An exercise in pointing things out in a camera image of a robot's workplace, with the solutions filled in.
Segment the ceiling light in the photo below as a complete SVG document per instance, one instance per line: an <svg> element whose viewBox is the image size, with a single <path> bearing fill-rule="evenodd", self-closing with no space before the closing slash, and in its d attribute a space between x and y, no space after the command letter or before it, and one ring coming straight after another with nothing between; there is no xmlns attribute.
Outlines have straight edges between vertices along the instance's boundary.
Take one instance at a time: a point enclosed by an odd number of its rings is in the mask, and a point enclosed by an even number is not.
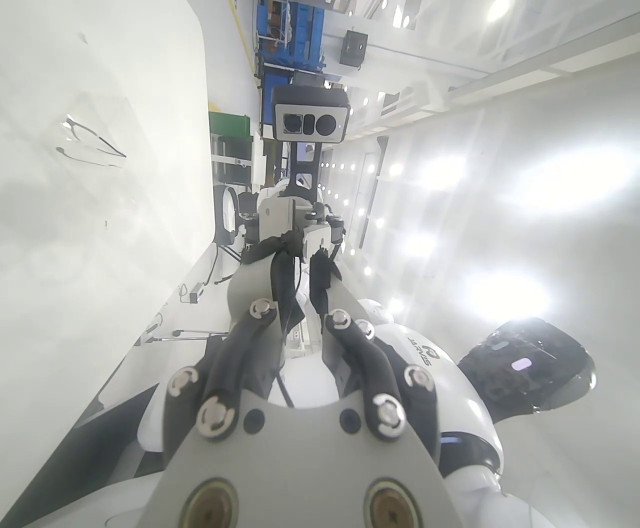
<svg viewBox="0 0 640 528"><path fill-rule="evenodd" d="M547 292L538 282L512 271L473 276L467 301L475 312L494 323L541 316L549 306Z"/></svg>
<svg viewBox="0 0 640 528"><path fill-rule="evenodd" d="M392 314L399 314L404 310L404 304L400 299L391 299L388 310Z"/></svg>
<svg viewBox="0 0 640 528"><path fill-rule="evenodd" d="M399 163L394 163L389 169L389 174L391 174L391 176L398 176L402 173L402 170L402 165L400 165Z"/></svg>
<svg viewBox="0 0 640 528"><path fill-rule="evenodd" d="M433 191L445 191L456 186L465 173L467 161L461 156L443 156L427 163L422 184Z"/></svg>
<svg viewBox="0 0 640 528"><path fill-rule="evenodd" d="M570 152L527 171L516 199L542 211L571 211L622 188L636 166L629 152L614 147Z"/></svg>
<svg viewBox="0 0 640 528"><path fill-rule="evenodd" d="M400 9L400 6L396 6L392 25L394 28L399 28L402 25L402 10Z"/></svg>
<svg viewBox="0 0 640 528"><path fill-rule="evenodd" d="M495 0L486 16L489 22L495 22L507 14L511 8L511 0Z"/></svg>

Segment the silver screw head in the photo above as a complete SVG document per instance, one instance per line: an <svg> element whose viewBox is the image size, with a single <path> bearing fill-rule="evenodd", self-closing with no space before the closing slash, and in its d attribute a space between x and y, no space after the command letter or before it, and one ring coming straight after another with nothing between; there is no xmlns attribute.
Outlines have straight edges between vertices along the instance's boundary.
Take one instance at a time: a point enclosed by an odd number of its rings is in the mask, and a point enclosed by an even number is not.
<svg viewBox="0 0 640 528"><path fill-rule="evenodd" d="M351 324L351 316L341 308L331 310L331 312L329 312L329 315L331 316L331 319L333 321L333 326L338 330L348 328L348 326Z"/></svg>
<svg viewBox="0 0 640 528"><path fill-rule="evenodd" d="M256 299L251 303L249 313L256 319L262 319L271 310L271 301L269 299Z"/></svg>
<svg viewBox="0 0 640 528"><path fill-rule="evenodd" d="M177 371L167 384L167 392L169 396L177 398L180 396L182 389L191 383L198 381L198 371L193 367L185 367Z"/></svg>
<svg viewBox="0 0 640 528"><path fill-rule="evenodd" d="M373 325L368 322L366 319L358 319L356 321L358 328L362 330L362 333L365 335L367 339L370 341L376 336L376 331L373 328Z"/></svg>
<svg viewBox="0 0 640 528"><path fill-rule="evenodd" d="M212 396L198 410L196 418L198 432L205 438L216 438L230 427L235 414L236 411L227 409L218 400L218 396Z"/></svg>

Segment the small black box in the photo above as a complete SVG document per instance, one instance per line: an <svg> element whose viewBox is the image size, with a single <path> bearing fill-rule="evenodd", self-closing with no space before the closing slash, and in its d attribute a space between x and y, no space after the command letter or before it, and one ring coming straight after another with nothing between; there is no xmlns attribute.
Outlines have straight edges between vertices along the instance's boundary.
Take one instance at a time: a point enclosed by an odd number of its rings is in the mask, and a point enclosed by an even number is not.
<svg viewBox="0 0 640 528"><path fill-rule="evenodd" d="M342 40L342 51L340 52L340 64L360 68L364 62L364 54L367 50L367 38L365 33L347 31Z"/></svg>

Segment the cable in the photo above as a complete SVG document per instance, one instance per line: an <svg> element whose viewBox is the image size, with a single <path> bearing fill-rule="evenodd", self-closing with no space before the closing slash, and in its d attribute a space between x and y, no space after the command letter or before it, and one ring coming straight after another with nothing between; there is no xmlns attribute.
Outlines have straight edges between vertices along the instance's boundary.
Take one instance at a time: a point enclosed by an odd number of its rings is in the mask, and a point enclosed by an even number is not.
<svg viewBox="0 0 640 528"><path fill-rule="evenodd" d="M220 247L216 244L216 258L213 259L213 264L211 266L211 271L209 272L209 276L207 277L207 281L203 284L203 286L206 286L207 284L209 284L209 281L211 280L211 275L213 275L213 269L216 267L216 262L218 261L219 252L220 252Z"/></svg>

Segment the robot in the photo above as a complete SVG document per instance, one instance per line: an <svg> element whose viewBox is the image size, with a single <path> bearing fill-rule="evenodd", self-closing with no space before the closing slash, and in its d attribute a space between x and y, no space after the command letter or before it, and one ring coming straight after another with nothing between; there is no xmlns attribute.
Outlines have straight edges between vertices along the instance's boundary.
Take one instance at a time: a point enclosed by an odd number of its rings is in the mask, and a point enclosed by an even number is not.
<svg viewBox="0 0 640 528"><path fill-rule="evenodd" d="M297 86L278 87L274 107L285 140L298 134L292 115L301 127L308 115L316 123L331 115L346 128L349 108L341 90ZM320 131L306 135L333 133ZM106 525L120 528L552 527L501 491L495 424L586 395L591 357L531 318L502 325L456 364L379 303L355 299L334 262L344 224L316 199L319 147L311 162L292 160L287 185L245 222L227 294L230 331L207 338L204 357L166 388L165 469L99 490L38 526L80 525L88 512L108 511ZM299 173L312 175L310 188ZM279 375L284 340L304 317L303 275L339 395L308 409L293 406ZM268 401L274 383L287 407Z"/></svg>

